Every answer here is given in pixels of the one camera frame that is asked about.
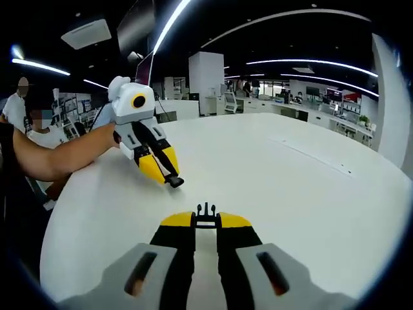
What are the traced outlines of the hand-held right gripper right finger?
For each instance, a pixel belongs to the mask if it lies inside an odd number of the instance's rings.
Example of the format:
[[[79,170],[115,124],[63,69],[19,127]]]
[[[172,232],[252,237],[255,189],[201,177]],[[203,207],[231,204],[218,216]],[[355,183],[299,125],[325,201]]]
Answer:
[[[352,309],[356,301],[317,286],[308,268],[263,243],[241,216],[218,214],[218,272],[228,309]]]

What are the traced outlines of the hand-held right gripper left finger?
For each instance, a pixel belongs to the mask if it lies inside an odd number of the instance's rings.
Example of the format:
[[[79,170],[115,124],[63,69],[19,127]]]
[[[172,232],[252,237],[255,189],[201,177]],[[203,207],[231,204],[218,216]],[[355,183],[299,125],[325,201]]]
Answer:
[[[194,273],[194,212],[164,219],[150,243],[139,243],[104,271],[89,292],[60,309],[186,309]]]

